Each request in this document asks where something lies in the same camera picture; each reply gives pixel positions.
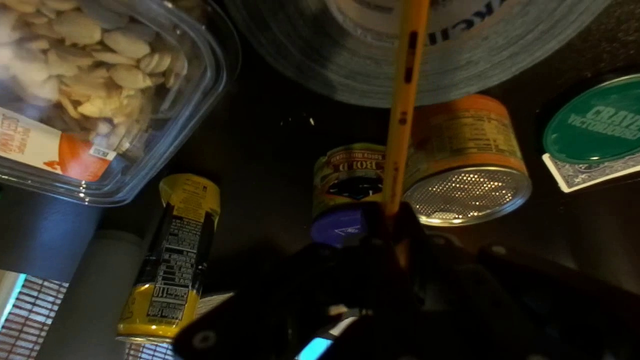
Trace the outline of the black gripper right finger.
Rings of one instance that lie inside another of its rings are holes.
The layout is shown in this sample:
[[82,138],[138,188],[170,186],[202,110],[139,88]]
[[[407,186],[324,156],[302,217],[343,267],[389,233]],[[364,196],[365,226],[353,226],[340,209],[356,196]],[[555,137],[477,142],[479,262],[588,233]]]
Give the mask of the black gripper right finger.
[[499,245],[466,252],[417,224],[405,229],[417,312],[413,360],[640,360],[640,296]]

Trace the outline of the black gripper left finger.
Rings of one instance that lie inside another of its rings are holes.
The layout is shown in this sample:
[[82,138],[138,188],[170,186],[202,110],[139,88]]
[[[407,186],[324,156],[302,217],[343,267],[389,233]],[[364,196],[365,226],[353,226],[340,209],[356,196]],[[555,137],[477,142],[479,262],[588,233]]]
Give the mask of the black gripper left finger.
[[326,342],[320,360],[389,342],[405,319],[407,288],[397,248],[405,207],[337,207],[309,226],[309,242],[172,340],[180,360],[294,360]]

